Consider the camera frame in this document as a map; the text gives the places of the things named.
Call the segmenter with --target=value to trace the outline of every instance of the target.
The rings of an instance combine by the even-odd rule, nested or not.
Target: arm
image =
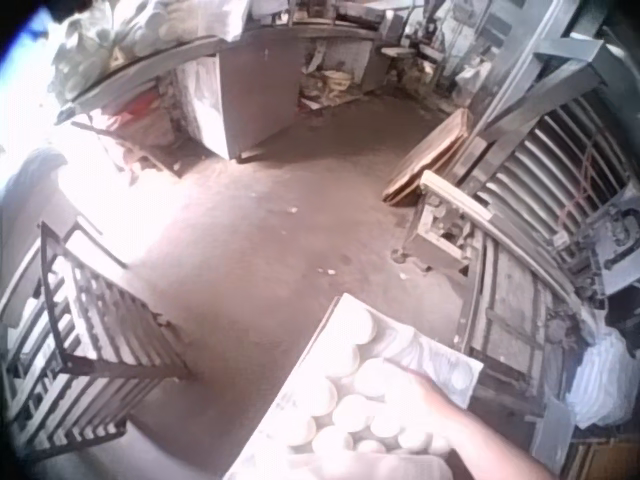
[[[475,480],[554,479],[534,458],[455,405],[431,379],[414,372],[401,377],[394,385],[401,392],[397,399],[414,421],[447,439]]]

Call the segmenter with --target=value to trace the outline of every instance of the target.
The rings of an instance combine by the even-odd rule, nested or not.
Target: wooden board
[[[397,202],[417,186],[420,175],[429,166],[442,164],[469,135],[469,112],[460,108],[418,144],[396,168],[382,199]]]

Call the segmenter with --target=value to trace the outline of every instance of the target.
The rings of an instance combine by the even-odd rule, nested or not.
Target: concrete floor
[[[107,478],[176,478],[164,452],[193,478],[221,476],[343,292],[451,344],[461,287],[391,261],[412,210],[380,201],[441,120],[368,97],[301,115],[248,164],[207,159],[180,181],[150,173],[126,194],[105,190],[101,208],[116,220],[96,224],[126,250],[124,281],[175,321],[198,378],[165,382],[135,412],[139,432],[77,458]],[[155,453],[136,454],[146,440],[133,436]]]

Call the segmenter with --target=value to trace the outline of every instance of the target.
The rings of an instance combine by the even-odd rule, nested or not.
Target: metal rack
[[[44,223],[38,253],[32,308],[2,358],[10,433],[33,461],[121,437],[128,413],[163,379],[189,377],[146,303]]]

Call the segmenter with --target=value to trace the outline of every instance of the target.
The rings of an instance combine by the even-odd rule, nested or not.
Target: dirty floor
[[[89,189],[96,225],[130,263],[123,282],[176,323],[197,380],[165,382],[127,436],[73,462],[105,478],[222,476],[343,292],[450,345],[462,288],[393,263],[412,210],[380,201],[441,120],[369,97],[300,115],[244,165],[205,159],[180,181]]]

